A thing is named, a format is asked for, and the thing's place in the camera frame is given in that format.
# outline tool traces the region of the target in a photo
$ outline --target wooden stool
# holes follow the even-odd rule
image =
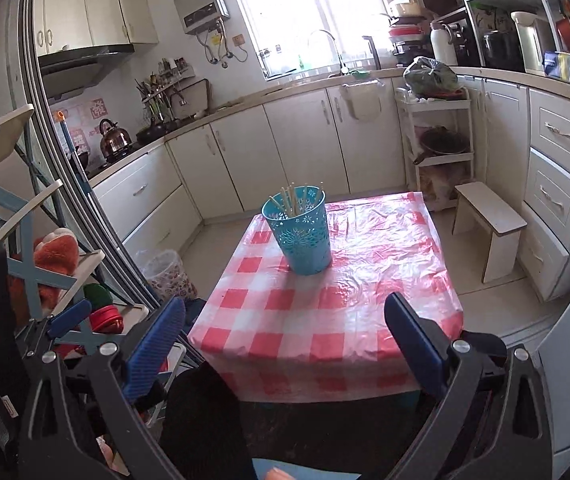
[[[462,184],[456,186],[456,190],[458,205],[452,233],[457,235],[470,231],[478,222],[492,234],[482,282],[506,276],[514,268],[520,231],[527,222],[482,182]]]

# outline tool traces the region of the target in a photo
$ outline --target drawer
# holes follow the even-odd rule
[[[529,91],[531,145],[570,172],[570,101]]]
[[[165,146],[137,158],[94,188],[107,218],[124,240],[181,185]]]
[[[123,246],[137,263],[139,251],[178,252],[200,223],[201,216],[181,186],[134,229]]]
[[[525,202],[570,251],[570,174],[532,149]]]
[[[520,214],[527,221],[527,227],[520,236],[518,259],[529,272],[543,300],[548,300],[569,253],[526,203],[523,203]]]

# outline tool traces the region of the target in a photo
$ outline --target plastic tablecloth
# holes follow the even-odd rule
[[[463,309],[421,193],[327,204],[332,263],[289,270],[262,215],[189,338],[239,400],[322,402],[418,389],[383,316],[400,291],[450,339]]]

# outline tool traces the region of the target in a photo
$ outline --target blue pen holder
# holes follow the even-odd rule
[[[289,218],[271,200],[268,200],[263,206],[262,213],[291,270],[296,274],[308,276],[327,268],[332,261],[332,251],[325,211],[325,194],[318,187],[308,186],[303,203],[304,191],[304,186],[295,188],[300,209],[308,209],[306,212]],[[313,206],[318,193],[321,193],[320,201]],[[276,195],[274,200],[283,206],[282,196]]]

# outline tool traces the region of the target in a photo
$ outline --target stainless steel kettle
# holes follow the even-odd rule
[[[110,128],[103,131],[104,124],[109,124]],[[118,128],[118,123],[112,123],[109,119],[103,119],[98,125],[98,130],[103,138],[101,139],[101,153],[109,160],[124,148],[127,148],[132,140],[130,134],[124,128]]]

